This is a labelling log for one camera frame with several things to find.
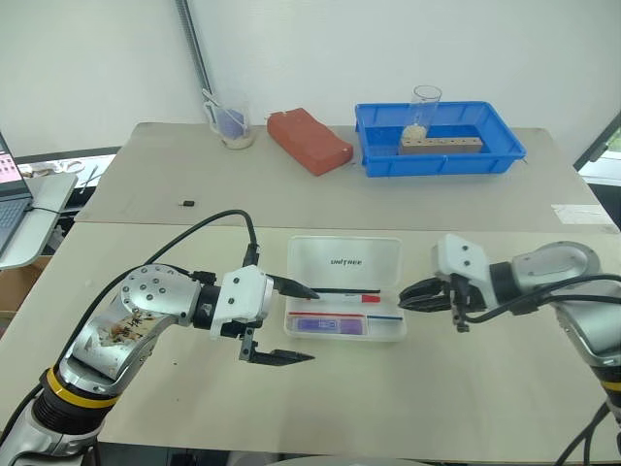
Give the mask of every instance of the blue box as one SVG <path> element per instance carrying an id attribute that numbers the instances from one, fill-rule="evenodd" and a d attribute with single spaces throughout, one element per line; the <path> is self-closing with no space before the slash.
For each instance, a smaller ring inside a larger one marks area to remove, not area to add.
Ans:
<path id="1" fill-rule="evenodd" d="M 526 150 L 487 102 L 440 102 L 429 138 L 478 137 L 478 153 L 399 155 L 409 104 L 356 105 L 356 131 L 368 177 L 503 173 Z"/>

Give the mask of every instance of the marker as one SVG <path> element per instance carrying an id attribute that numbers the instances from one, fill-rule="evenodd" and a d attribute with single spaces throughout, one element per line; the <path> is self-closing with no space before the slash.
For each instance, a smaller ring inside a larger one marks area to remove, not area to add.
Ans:
<path id="1" fill-rule="evenodd" d="M 324 294 L 319 293 L 319 301 L 328 303 L 379 303 L 381 298 L 373 294 Z"/>

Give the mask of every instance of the clear plastic box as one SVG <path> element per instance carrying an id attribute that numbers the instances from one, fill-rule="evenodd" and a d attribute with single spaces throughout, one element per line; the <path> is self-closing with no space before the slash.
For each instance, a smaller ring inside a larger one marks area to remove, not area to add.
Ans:
<path id="1" fill-rule="evenodd" d="M 286 298 L 284 330 L 302 338 L 395 342 L 407 334 L 397 306 L 401 240 L 295 236 L 289 240 L 287 276 L 311 288 L 379 290 L 330 293 L 324 299 Z"/>

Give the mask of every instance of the white table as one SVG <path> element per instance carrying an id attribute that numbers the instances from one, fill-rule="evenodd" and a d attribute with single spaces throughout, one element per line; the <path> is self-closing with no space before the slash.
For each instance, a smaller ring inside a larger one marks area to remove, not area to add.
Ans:
<path id="1" fill-rule="evenodd" d="M 0 424 L 57 356 L 84 309 L 119 271 L 139 265 L 182 227 L 77 223 L 0 340 Z M 353 230 L 259 228 L 261 267 L 284 275 L 296 234 Z M 438 231 L 365 231 L 403 241 L 401 287 L 431 275 Z M 462 232 L 493 261 L 559 239 L 590 245 L 621 271 L 618 235 Z M 239 267 L 245 230 L 216 226 L 162 262 L 217 272 Z M 605 399 L 551 309 L 506 315 L 458 334 L 449 313 L 408 314 L 397 344 L 296 340 L 283 332 L 284 300 L 257 331 L 260 350 L 316 359 L 288 367 L 237 360 L 240 342 L 169 328 L 107 417 L 102 441 L 196 449 L 348 454 L 461 462 L 556 459 Z M 592 459 L 618 461 L 611 416 Z M 577 460 L 578 454 L 572 457 Z"/>
<path id="2" fill-rule="evenodd" d="M 60 212 L 67 203 L 77 177 L 59 174 L 26 180 L 34 207 Z M 27 265 L 35 260 L 48 241 L 59 214 L 34 209 L 23 217 L 9 245 L 0 255 L 0 270 Z"/>
<path id="3" fill-rule="evenodd" d="M 333 129 L 358 158 L 353 128 Z M 528 155 L 504 174 L 370 179 L 359 163 L 316 177 L 265 128 L 248 149 L 229 150 L 207 125 L 141 123 L 77 221 L 191 225 L 240 208 L 273 227 L 619 232 L 607 215 L 597 224 L 560 220 L 553 205 L 599 206 L 597 198 L 545 130 L 514 132 Z"/>

